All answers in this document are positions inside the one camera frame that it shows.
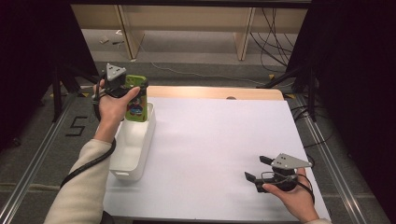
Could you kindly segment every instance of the human arm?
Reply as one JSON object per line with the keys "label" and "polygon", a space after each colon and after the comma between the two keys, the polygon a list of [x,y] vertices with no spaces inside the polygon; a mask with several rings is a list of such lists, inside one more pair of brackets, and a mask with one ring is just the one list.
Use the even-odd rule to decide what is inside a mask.
{"label": "human arm", "polygon": [[[309,187],[309,183],[304,177],[306,176],[305,169],[297,169],[297,175],[298,181]],[[289,212],[297,217],[301,223],[331,223],[326,219],[319,219],[311,195],[301,186],[297,185],[296,188],[291,191],[283,191],[272,184],[264,184],[262,187],[278,197],[283,202],[283,204],[285,204]]]}
{"label": "human arm", "polygon": [[[80,151],[70,173],[109,151],[126,106],[138,92],[139,88],[135,88],[120,99],[106,95],[101,98],[99,127],[93,139]],[[45,223],[99,223],[103,214],[109,164],[110,158],[106,158],[64,184],[47,214]]]}

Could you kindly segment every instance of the hand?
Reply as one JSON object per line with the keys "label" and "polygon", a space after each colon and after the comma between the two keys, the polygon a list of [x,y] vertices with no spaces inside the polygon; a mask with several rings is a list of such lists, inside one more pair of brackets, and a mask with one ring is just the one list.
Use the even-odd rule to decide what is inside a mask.
{"label": "hand", "polygon": [[[104,85],[105,81],[101,80],[99,84],[99,91]],[[93,86],[93,91],[96,92],[96,85]],[[108,95],[100,98],[99,112],[101,120],[99,123],[99,128],[93,137],[94,139],[108,143],[113,142],[117,129],[120,126],[120,122],[124,118],[128,103],[134,99],[134,97],[136,97],[139,91],[140,88],[135,87],[129,90],[121,98],[114,98]]]}
{"label": "hand", "polygon": [[[309,187],[308,181],[303,176],[300,176],[306,175],[305,168],[298,168],[297,174],[299,175],[298,181]],[[297,217],[301,223],[319,219],[311,195],[301,186],[297,185],[291,191],[283,191],[272,184],[264,184],[262,187],[278,197],[285,204],[289,212]]]}

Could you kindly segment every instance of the sleeve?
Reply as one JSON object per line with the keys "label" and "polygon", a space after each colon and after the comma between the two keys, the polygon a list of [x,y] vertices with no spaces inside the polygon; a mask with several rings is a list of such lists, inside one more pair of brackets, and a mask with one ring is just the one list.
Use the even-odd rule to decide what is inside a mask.
{"label": "sleeve", "polygon": [[321,218],[310,222],[305,222],[305,224],[332,224],[332,223],[326,218]]}
{"label": "sleeve", "polygon": [[[84,145],[71,172],[111,148],[111,144],[92,139]],[[100,223],[110,158],[67,182],[56,196],[45,223]]]}

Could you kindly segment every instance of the floor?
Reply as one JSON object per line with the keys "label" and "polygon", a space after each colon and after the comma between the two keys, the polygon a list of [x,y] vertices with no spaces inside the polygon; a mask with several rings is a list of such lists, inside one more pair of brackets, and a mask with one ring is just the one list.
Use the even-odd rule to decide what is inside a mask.
{"label": "floor", "polygon": [[[249,39],[246,59],[244,61],[237,60],[233,35],[229,33],[146,32],[137,59],[132,61],[127,57],[120,32],[83,30],[83,34],[86,37],[92,57],[97,62],[98,69],[105,63],[125,63],[131,66],[134,66],[134,63],[141,63],[148,66],[149,69],[157,71],[157,73],[166,72],[174,74],[174,76],[186,73],[193,74],[200,78],[198,83],[203,83],[202,85],[216,85],[213,84],[210,77],[207,77],[208,74],[206,73],[215,68],[224,70],[227,67],[255,66],[255,69],[257,67],[261,69],[258,71],[259,73],[273,74],[276,77],[282,74],[285,69],[280,62],[273,60],[268,55],[262,55],[262,51],[252,37]],[[254,36],[262,43],[257,34],[254,34]],[[292,51],[292,44],[296,37],[297,35],[279,35],[277,38],[284,49]],[[102,44],[100,41],[103,39],[108,39],[108,41]],[[271,36],[269,43],[273,45],[276,43],[273,36]],[[268,47],[268,50],[283,62],[278,49]],[[167,66],[170,66],[170,64],[178,64],[177,69],[183,68],[183,64],[186,64],[186,69],[189,68],[190,70],[186,72],[187,70],[169,69]],[[265,83],[271,78],[268,75],[254,80],[255,77],[252,77],[252,79],[249,76],[247,77],[249,79],[246,84],[247,88],[254,88],[258,85],[257,82]],[[240,82],[232,74],[229,77],[219,78],[233,78],[233,82],[228,82],[222,86],[232,86],[236,85],[234,83]],[[285,93],[285,100],[288,101],[290,110],[295,117],[296,127],[305,146],[305,151],[311,161],[315,163],[313,171],[324,202],[331,214],[332,222],[390,223],[354,165],[353,160],[348,157],[347,149],[326,114],[326,109],[320,103],[320,99],[318,97],[316,99],[316,118],[318,121],[313,122],[304,112],[306,94],[293,94],[290,88],[292,81],[292,79],[286,80],[275,88],[281,89]],[[91,85],[84,80],[81,80],[80,84],[83,87]],[[14,189],[18,186],[19,180],[23,178],[29,162],[39,151],[37,149],[42,148],[43,144],[57,144],[56,139],[52,143],[40,140],[46,139],[47,131],[52,128],[50,120],[53,113],[53,102],[50,94],[51,90],[49,89],[48,94],[43,98],[43,105],[37,108],[32,122],[23,131],[21,135],[22,145],[20,147],[10,146],[0,154],[0,204],[2,206],[6,205],[7,199],[13,195]],[[78,108],[77,103],[74,103],[71,107],[72,109],[68,111],[70,114],[82,110],[82,108]],[[90,122],[87,126],[88,135],[94,131],[95,124],[95,122]],[[67,155],[65,155],[66,152],[62,151],[56,151],[56,153],[49,151],[47,153],[43,157],[56,156],[59,158],[58,161],[44,160],[40,164],[36,174],[31,177],[33,184],[21,196],[18,204],[19,209],[11,223],[42,223],[59,186],[59,177],[51,179],[49,176],[60,175],[60,171],[69,169],[70,163],[76,159],[78,154],[77,151],[67,152]],[[116,223],[131,222],[131,220],[116,217]],[[134,223],[147,223],[147,221],[134,221]]]}

